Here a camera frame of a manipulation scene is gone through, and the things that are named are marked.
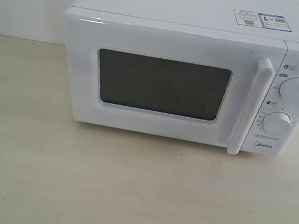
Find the white microwave knob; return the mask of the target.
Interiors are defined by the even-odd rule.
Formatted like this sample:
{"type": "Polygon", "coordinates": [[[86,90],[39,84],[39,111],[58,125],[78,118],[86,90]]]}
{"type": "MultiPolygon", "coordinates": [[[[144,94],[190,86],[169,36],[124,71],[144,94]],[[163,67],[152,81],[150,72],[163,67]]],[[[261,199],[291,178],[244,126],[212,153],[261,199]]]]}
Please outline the white microwave knob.
{"type": "Polygon", "coordinates": [[[299,77],[283,82],[278,93],[284,102],[299,103],[299,77]]]}
{"type": "Polygon", "coordinates": [[[290,132],[291,126],[290,117],[283,112],[268,114],[262,120],[262,128],[270,135],[286,135],[290,132]]]}

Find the white microwave door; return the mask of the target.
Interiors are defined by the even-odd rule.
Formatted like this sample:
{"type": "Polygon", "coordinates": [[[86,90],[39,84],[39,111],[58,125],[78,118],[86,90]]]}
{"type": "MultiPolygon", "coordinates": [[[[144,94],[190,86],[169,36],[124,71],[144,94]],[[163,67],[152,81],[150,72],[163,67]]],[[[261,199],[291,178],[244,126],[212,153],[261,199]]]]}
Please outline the white microwave door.
{"type": "Polygon", "coordinates": [[[286,57],[285,42],[69,7],[77,121],[237,154],[286,57]]]}

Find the lower white microwave knob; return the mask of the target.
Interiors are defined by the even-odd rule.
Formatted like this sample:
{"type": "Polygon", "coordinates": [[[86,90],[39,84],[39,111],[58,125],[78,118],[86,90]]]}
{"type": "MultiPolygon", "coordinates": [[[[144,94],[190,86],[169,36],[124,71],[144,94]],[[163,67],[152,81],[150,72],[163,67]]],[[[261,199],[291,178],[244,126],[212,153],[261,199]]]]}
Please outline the lower white microwave knob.
{"type": "Polygon", "coordinates": [[[290,132],[291,126],[290,117],[283,112],[268,114],[262,120],[262,128],[270,135],[286,135],[290,132]]]}

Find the white microwave oven body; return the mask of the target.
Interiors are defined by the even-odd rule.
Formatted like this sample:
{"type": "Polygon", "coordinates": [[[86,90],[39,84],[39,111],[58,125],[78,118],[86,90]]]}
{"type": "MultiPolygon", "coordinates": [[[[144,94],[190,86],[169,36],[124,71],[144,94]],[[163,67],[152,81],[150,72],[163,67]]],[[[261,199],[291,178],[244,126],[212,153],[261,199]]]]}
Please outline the white microwave oven body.
{"type": "Polygon", "coordinates": [[[273,78],[240,151],[277,156],[298,127],[299,103],[284,102],[278,93],[283,82],[299,78],[298,0],[76,0],[70,5],[73,6],[285,42],[286,57],[273,78]],[[292,32],[238,25],[235,9],[282,16],[292,32]],[[263,118],[274,112],[283,112],[290,117],[292,128],[286,135],[271,135],[262,128],[263,118]]]}

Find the blue white warning sticker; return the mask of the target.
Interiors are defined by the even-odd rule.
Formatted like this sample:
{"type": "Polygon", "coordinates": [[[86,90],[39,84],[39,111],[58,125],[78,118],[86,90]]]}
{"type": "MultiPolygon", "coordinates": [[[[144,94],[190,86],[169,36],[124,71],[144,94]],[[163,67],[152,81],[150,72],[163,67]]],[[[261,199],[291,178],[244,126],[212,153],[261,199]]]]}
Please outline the blue white warning sticker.
{"type": "Polygon", "coordinates": [[[286,19],[282,16],[236,9],[234,14],[238,25],[292,32],[286,19]]]}

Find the upper white microwave knob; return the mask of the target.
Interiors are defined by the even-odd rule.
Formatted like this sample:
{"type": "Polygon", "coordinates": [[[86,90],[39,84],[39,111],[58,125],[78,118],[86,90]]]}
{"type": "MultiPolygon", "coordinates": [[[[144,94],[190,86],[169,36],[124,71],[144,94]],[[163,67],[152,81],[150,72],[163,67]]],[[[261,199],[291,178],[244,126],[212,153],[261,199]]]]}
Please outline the upper white microwave knob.
{"type": "Polygon", "coordinates": [[[284,102],[299,103],[299,77],[283,82],[278,93],[284,102]]]}

